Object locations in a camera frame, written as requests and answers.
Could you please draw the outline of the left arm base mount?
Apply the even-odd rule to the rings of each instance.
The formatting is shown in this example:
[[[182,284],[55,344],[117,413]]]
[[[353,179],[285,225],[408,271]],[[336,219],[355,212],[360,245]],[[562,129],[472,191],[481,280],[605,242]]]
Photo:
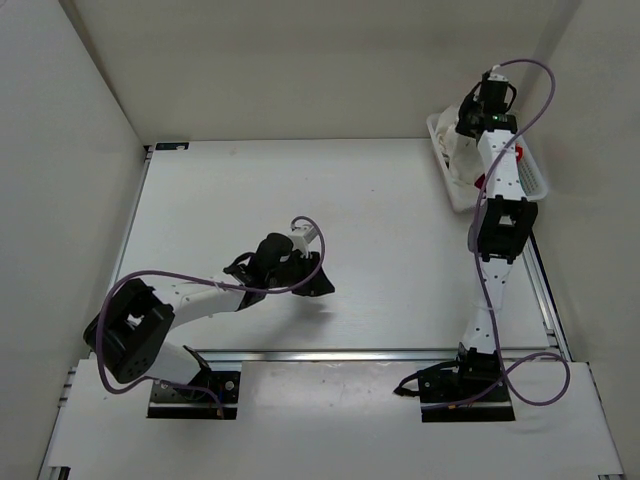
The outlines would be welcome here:
[[[198,371],[189,381],[179,384],[196,390],[174,387],[173,381],[159,381],[151,388],[147,417],[149,419],[235,420],[241,383],[239,363],[210,363],[195,350],[186,348]]]

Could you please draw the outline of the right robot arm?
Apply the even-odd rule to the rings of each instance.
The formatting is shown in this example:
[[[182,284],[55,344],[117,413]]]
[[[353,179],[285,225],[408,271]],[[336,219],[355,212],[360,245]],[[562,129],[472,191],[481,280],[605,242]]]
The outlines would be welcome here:
[[[464,400],[502,382],[497,320],[513,264],[538,214],[519,177],[517,121],[509,112],[516,93],[506,77],[484,73],[464,98],[456,125],[458,134],[475,141],[484,168],[469,231],[469,249],[478,274],[478,303],[459,345],[458,368],[449,375],[450,390]]]

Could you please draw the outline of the white t shirt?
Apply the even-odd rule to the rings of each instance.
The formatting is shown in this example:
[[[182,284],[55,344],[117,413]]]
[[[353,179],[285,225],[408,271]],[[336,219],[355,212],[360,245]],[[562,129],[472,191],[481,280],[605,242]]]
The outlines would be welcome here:
[[[436,141],[453,180],[462,186],[474,187],[484,174],[484,166],[474,138],[456,131],[459,106],[453,104],[439,116],[436,124]]]

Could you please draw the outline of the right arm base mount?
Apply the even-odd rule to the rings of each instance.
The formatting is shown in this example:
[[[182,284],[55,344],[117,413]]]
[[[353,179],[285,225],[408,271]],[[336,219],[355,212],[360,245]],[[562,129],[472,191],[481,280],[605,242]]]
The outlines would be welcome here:
[[[455,359],[405,377],[394,389],[420,402],[424,423],[513,422],[515,413],[498,354],[460,348]]]

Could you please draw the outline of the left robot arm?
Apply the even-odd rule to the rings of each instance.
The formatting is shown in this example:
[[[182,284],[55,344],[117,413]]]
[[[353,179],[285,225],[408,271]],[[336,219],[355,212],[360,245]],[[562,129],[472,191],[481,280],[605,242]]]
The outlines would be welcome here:
[[[183,325],[221,313],[237,313],[280,292],[321,297],[335,288],[323,271],[326,250],[310,248],[323,238],[311,223],[290,233],[271,233],[205,282],[176,278],[168,291],[128,276],[83,332],[85,344],[101,359],[104,377],[123,387],[150,379],[189,401],[215,399],[214,372],[194,349],[168,341]]]

